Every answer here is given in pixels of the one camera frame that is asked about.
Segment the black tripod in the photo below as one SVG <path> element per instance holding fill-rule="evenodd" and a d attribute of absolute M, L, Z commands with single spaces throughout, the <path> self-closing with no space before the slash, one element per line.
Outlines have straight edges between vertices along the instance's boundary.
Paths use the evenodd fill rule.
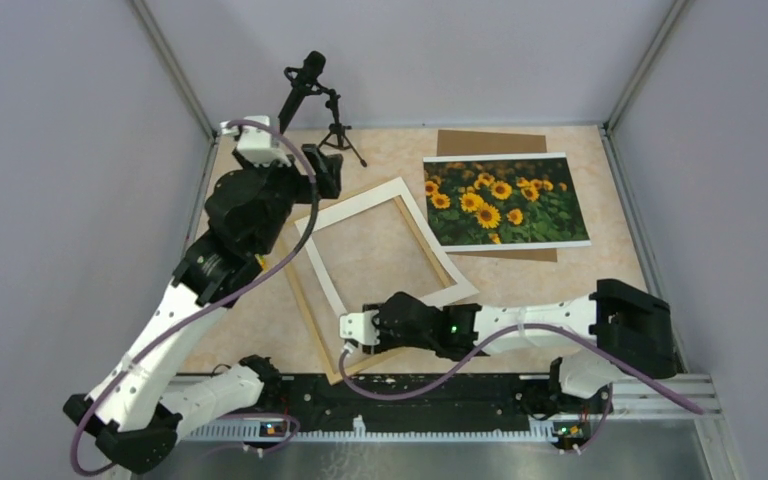
<path fill-rule="evenodd" d="M 322 87 L 322 93 L 328 94 L 328 100 L 325 101 L 325 108 L 331 110 L 331 115 L 334 117 L 334 123 L 328 125 L 328 135 L 319 142 L 319 147 L 322 148 L 323 145 L 328 145 L 329 147 L 336 148 L 340 151 L 351 148 L 352 151 L 355 152 L 355 155 L 357 155 L 358 160 L 360 160 L 360 164 L 366 168 L 366 160 L 360 156 L 360 153 L 358 153 L 355 146 L 352 145 L 352 141 L 346 136 L 346 130 L 352 129 L 351 125 L 343 125 L 340 123 L 340 105 L 338 103 L 340 101 L 340 95 L 337 95 L 337 91 L 333 88 L 325 87 Z M 337 136 L 336 144 L 328 142 L 328 139 L 331 138 L 332 135 Z"/>

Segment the table surface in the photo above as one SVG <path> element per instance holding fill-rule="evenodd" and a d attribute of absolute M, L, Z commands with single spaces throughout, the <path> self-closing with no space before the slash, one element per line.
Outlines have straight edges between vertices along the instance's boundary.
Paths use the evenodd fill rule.
<path fill-rule="evenodd" d="M 469 302 L 499 306 L 558 302 L 586 295 L 600 278 L 617 278 L 645 289 L 643 275 L 620 206 L 616 187 L 595 126 L 469 128 L 473 131 L 545 135 L 549 152 L 565 152 L 581 203 L 592 245 L 558 250 L 557 262 L 510 260 L 451 255 L 455 265 L 478 288 Z M 288 133 L 297 145 L 318 143 L 323 130 Z M 434 156 L 436 129 L 352 130 L 349 137 L 369 162 L 362 168 L 351 151 L 343 152 L 343 192 L 363 189 L 394 177 L 402 177 L 425 212 L 422 159 Z M 216 180 L 239 168 L 230 152 L 233 141 L 220 144 L 208 195 Z M 323 208 L 331 202 L 323 202 Z M 296 206 L 293 217 L 309 208 Z M 199 235 L 207 228 L 202 213 Z M 289 222 L 282 233 L 287 245 L 299 238 Z M 395 204 L 382 204 L 313 235 L 337 291 L 350 310 L 362 303 L 386 300 L 397 290 L 422 295 L 440 288 L 427 260 L 401 219 Z M 267 257 L 274 265 L 277 252 Z M 322 329 L 325 343 L 336 358 L 341 341 L 337 319 L 330 310 L 310 262 L 302 251 L 293 265 Z M 549 362 L 570 349 L 534 349 L 476 358 L 463 372 L 543 372 Z M 257 354 L 271 357 L 285 373 L 322 373 L 314 337 L 308 331 L 285 272 L 238 300 L 234 308 L 205 335 L 182 365 L 182 372 L 209 372 L 219 363 L 235 363 Z M 440 373 L 452 362 L 433 353 L 408 350 L 386 360 L 369 372 Z"/>

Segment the wall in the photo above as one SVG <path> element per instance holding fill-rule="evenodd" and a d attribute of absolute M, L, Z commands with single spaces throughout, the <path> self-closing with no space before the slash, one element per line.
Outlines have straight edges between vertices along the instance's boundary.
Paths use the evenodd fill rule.
<path fill-rule="evenodd" d="M 126 2 L 0 1 L 0 478 L 72 478 L 60 409 L 159 301 L 206 151 Z"/>
<path fill-rule="evenodd" d="M 359 126 L 603 121 L 671 0 L 151 0 L 213 122 L 276 115 L 310 50 Z M 331 122 L 308 99 L 292 127 Z"/>
<path fill-rule="evenodd" d="M 691 363 L 768 477 L 768 2 L 696 2 L 617 131 Z"/>

